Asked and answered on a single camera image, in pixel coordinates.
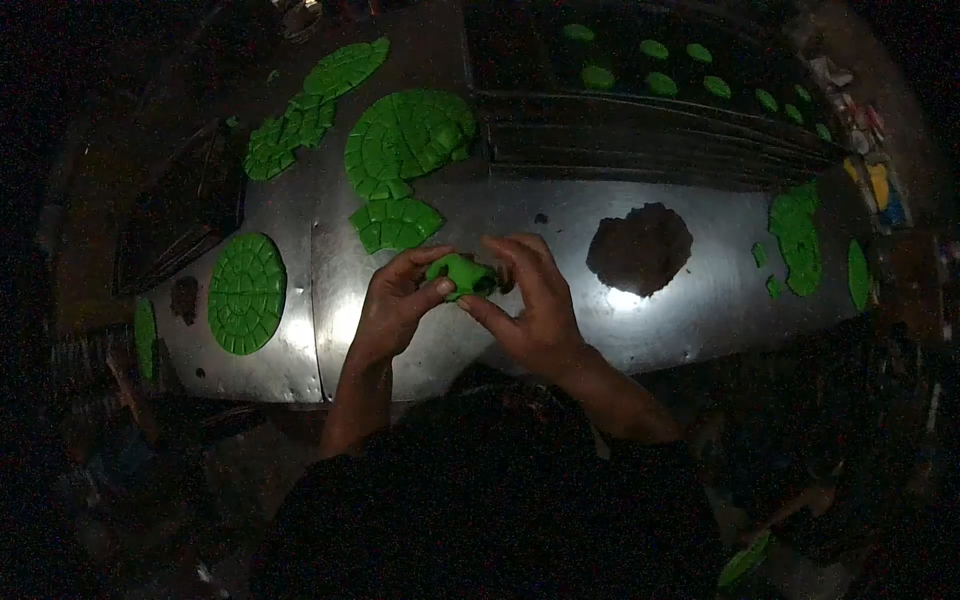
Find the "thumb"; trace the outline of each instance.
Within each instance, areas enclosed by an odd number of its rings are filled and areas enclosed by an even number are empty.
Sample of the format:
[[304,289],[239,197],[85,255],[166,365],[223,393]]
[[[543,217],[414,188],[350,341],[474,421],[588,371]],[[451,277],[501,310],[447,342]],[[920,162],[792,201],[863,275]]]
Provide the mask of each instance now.
[[479,296],[463,296],[457,306],[467,311],[476,322],[484,326],[497,340],[504,340],[516,330],[514,320],[502,308]]
[[419,319],[431,308],[435,308],[443,303],[446,295],[456,288],[447,277],[437,277],[430,281],[419,290],[407,297],[406,308],[408,314]]

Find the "dark sleeve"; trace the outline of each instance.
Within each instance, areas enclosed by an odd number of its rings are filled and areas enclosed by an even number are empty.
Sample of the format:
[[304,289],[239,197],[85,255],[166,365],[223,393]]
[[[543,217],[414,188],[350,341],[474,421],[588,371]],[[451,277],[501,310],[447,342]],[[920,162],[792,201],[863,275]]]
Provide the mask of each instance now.
[[720,533],[685,443],[614,441],[602,468],[602,526],[610,532],[610,583],[654,597],[713,598]]
[[317,598],[362,576],[350,550],[372,509],[363,459],[336,456],[311,466],[287,494],[253,555],[254,598]]

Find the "metal work table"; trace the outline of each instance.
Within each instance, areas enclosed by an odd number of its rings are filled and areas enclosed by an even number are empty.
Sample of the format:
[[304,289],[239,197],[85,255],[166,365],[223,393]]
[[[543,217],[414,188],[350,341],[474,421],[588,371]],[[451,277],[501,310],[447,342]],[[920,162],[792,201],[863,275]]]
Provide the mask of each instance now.
[[[362,201],[344,172],[344,144],[366,107],[391,92],[433,85],[468,95],[462,53],[450,51],[463,47],[462,28],[455,26],[460,22],[457,3],[424,3],[379,17],[375,32],[361,35],[344,28],[303,50],[313,53],[316,48],[312,64],[347,43],[381,34],[391,41],[383,67],[338,101],[335,124],[321,147],[299,151],[297,163],[275,180],[249,185],[246,220],[238,233],[270,235],[287,266],[287,301],[274,338],[242,357],[227,354],[213,339],[206,324],[206,284],[222,245],[177,275],[192,275],[200,283],[193,326],[185,326],[168,308],[176,277],[148,294],[156,307],[158,335],[192,393],[271,402],[332,399],[367,285],[373,271],[391,257],[389,252],[366,255],[347,220]],[[771,300],[766,277],[783,280],[786,272],[774,250],[776,239],[766,230],[769,195],[626,181],[498,180],[489,175],[482,150],[477,144],[470,160],[412,182],[416,197],[446,218],[430,243],[453,244],[490,260],[481,250],[481,234],[539,233],[570,283],[585,338],[622,371],[774,348],[794,333],[855,314],[847,247],[851,237],[869,231],[869,223],[865,215],[855,214],[857,190],[842,169],[819,183],[820,289],[806,299],[785,291]],[[632,208],[655,202],[675,210],[693,236],[685,268],[648,299],[602,285],[586,265],[600,220],[624,217]],[[548,223],[536,224],[538,214],[546,215]],[[763,243],[770,254],[762,270],[750,252],[754,242]],[[521,304],[518,290],[494,301],[514,314]],[[395,399],[438,395],[477,360],[515,370],[489,333],[456,305],[443,305],[424,317],[409,349],[395,360]],[[197,368],[205,377],[195,374]]]

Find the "green circular mold imprint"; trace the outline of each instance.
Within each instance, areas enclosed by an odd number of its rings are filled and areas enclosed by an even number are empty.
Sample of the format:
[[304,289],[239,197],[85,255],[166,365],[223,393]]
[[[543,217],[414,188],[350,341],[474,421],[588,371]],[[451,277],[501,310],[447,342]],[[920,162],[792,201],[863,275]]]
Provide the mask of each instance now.
[[653,72],[650,75],[647,75],[646,80],[647,86],[650,88],[650,91],[657,94],[658,96],[676,96],[677,95],[677,85],[673,83],[673,80],[663,75],[659,72]]
[[387,58],[390,40],[350,44],[323,57],[303,80],[303,91],[335,100],[364,82]]
[[694,60],[710,64],[713,62],[713,54],[710,50],[700,44],[687,44],[686,53]]
[[444,224],[440,213],[413,198],[371,200],[350,215],[349,221],[367,254],[415,248]]
[[797,107],[793,105],[783,105],[783,110],[786,112],[788,117],[797,122],[797,125],[802,125],[804,123],[804,116],[800,114],[800,111],[797,110]]
[[496,291],[496,271],[493,267],[473,262],[469,258],[453,253],[433,261],[426,270],[426,280],[433,281],[439,276],[447,276],[456,284],[456,289],[446,295],[447,302],[453,302],[461,296],[489,296]]
[[867,259],[856,240],[850,241],[847,252],[847,283],[850,285],[853,305],[858,312],[862,312],[867,307],[867,297],[870,295],[870,272],[867,269]]
[[828,142],[833,141],[833,135],[830,134],[830,130],[823,123],[817,123],[817,134]]
[[756,98],[760,101],[760,105],[770,112],[777,112],[780,110],[780,105],[777,104],[777,99],[770,95],[770,92],[767,90],[758,89],[756,91]]
[[593,33],[593,30],[586,25],[570,23],[564,27],[564,37],[577,41],[593,41],[596,35]]
[[274,241],[263,233],[230,240],[217,257],[206,299],[206,321],[217,344],[251,354],[274,337],[283,315],[287,272]]
[[707,75],[704,77],[704,87],[714,96],[719,96],[720,98],[724,98],[726,100],[729,100],[732,96],[732,93],[730,92],[730,86],[727,85],[727,82],[723,81],[719,77]]
[[610,89],[616,83],[616,77],[607,69],[599,66],[585,66],[580,72],[580,79],[588,89]]
[[344,166],[354,191],[366,200],[410,196],[405,183],[469,156],[477,126],[460,96],[411,89],[380,98],[347,139]]
[[156,376],[156,316],[154,304],[146,298],[136,301],[133,312],[133,345],[140,376],[153,381]]
[[640,52],[652,59],[666,60],[670,56],[670,51],[666,46],[655,39],[644,39],[640,42]]
[[806,88],[803,87],[802,85],[796,84],[796,85],[793,86],[793,89],[794,89],[794,91],[797,92],[797,95],[800,96],[800,98],[801,98],[804,102],[810,102],[810,101],[813,100],[813,99],[810,97],[810,92],[806,91]]
[[790,188],[770,207],[769,230],[777,236],[788,273],[786,285],[797,296],[809,296],[820,286],[823,263],[812,216],[820,204],[815,182]]

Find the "fingernail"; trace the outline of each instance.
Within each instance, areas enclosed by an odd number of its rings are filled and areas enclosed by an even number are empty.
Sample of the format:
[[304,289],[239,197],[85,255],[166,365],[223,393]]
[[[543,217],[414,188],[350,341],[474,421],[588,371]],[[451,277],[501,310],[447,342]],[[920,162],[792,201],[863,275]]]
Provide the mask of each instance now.
[[453,291],[453,288],[456,286],[453,285],[453,281],[449,279],[441,279],[440,283],[437,284],[437,291],[446,296]]

